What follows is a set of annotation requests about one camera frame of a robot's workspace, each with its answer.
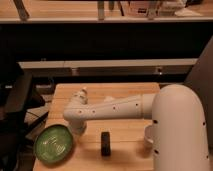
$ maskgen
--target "desk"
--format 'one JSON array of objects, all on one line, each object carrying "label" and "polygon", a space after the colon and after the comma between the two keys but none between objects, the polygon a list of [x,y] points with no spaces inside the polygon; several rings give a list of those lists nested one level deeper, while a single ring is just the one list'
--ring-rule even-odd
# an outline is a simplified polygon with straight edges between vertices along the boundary
[{"label": "desk", "polygon": [[[30,14],[30,21],[90,18],[95,20],[98,16],[97,1],[22,1]],[[19,21],[19,15],[12,0],[0,0],[0,7],[0,20]],[[114,10],[108,10],[108,2],[105,2],[105,9],[106,17],[121,17],[117,3]]]},{"label": "desk", "polygon": [[191,5],[188,7],[188,9],[196,11],[196,12],[202,14],[203,16],[209,16],[209,17],[213,16],[213,2],[212,1],[204,0],[204,2],[202,4]]},{"label": "desk", "polygon": [[[64,124],[62,113],[72,94],[83,87],[88,89],[88,103],[103,101],[108,96],[115,98],[135,94],[156,93],[157,83],[98,83],[98,84],[59,84],[50,108],[46,127]],[[151,151],[143,147],[144,127],[150,120],[105,120],[88,121],[86,132],[76,141],[76,147],[63,162],[54,166],[45,166],[36,160],[34,171],[124,171],[153,170]],[[101,157],[100,136],[102,131],[110,131],[111,156]]]}]

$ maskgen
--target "green bowl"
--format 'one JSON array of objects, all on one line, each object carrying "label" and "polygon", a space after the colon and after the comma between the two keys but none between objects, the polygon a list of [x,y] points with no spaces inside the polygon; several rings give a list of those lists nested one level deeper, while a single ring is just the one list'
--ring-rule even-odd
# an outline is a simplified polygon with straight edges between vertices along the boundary
[{"label": "green bowl", "polygon": [[73,136],[64,125],[45,128],[34,144],[35,156],[45,164],[63,160],[73,148]]}]

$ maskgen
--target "wooden tabletop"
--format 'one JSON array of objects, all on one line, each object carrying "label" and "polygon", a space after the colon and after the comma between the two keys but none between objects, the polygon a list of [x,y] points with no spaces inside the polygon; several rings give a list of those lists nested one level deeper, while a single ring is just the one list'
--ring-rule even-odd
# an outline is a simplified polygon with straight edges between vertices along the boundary
[{"label": "wooden tabletop", "polygon": [[[146,13],[138,13],[138,5],[140,4],[140,2],[138,1],[133,1],[133,5],[129,5],[129,3],[127,1],[121,1],[122,4],[122,8],[124,11],[125,16],[129,16],[129,17],[137,17],[137,18],[145,18],[146,17]],[[143,7],[147,6],[147,2],[143,2]],[[202,17],[213,17],[213,1],[212,0],[203,0],[203,2],[201,4],[194,4],[194,5],[189,5],[186,9],[188,10],[192,10],[195,13],[200,14],[201,18]],[[193,19],[194,17],[196,17],[197,15],[191,14],[190,16],[187,17],[187,15],[184,17],[184,14],[182,14],[182,16],[173,16],[173,18],[178,21],[181,18],[188,18],[188,19]],[[171,15],[168,16],[160,16],[160,18],[171,18]]]},{"label": "wooden tabletop", "polygon": [[[22,0],[30,18],[28,21],[97,21],[97,1],[46,1],[46,0]],[[141,20],[143,15],[128,14],[127,2],[122,2],[125,16],[121,15],[120,6],[115,3],[114,9],[109,10],[109,3],[105,1],[105,17],[110,20],[131,21],[136,16]],[[191,5],[188,9],[198,12],[202,17],[213,17],[213,1],[203,0],[202,4]],[[20,21],[13,0],[0,0],[0,22]]]},{"label": "wooden tabletop", "polygon": [[[46,127],[53,124],[64,124],[62,113],[72,94],[83,87],[88,90],[88,103],[97,103],[106,96],[122,98],[136,94],[156,93],[157,83],[91,83],[59,84],[56,87]],[[36,160],[34,171],[124,171],[153,170],[152,151],[144,146],[144,129],[150,120],[104,120],[88,121],[86,132],[75,137],[75,149],[62,162],[47,166]],[[111,139],[111,156],[101,156],[101,132],[109,131]]]}]

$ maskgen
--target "black chair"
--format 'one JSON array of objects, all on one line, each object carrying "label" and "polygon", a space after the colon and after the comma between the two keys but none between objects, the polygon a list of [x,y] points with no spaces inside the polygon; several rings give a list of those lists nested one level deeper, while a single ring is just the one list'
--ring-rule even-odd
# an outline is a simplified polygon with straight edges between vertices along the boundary
[{"label": "black chair", "polygon": [[18,63],[0,46],[0,170],[13,171],[22,145],[33,144],[26,135],[43,122],[48,112],[28,125],[24,122],[29,108],[45,104],[36,91],[31,74],[24,72]]},{"label": "black chair", "polygon": [[204,107],[208,143],[213,150],[213,36],[187,75],[184,85],[193,89]]}]

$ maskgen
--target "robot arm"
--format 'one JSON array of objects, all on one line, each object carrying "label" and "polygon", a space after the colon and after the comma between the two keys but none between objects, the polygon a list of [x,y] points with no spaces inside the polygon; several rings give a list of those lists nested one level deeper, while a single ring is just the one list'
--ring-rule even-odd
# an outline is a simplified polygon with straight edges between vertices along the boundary
[{"label": "robot arm", "polygon": [[169,85],[156,95],[137,95],[87,105],[85,91],[64,111],[73,133],[82,134],[86,120],[144,118],[152,114],[155,171],[210,171],[206,122],[198,96],[182,85]]}]

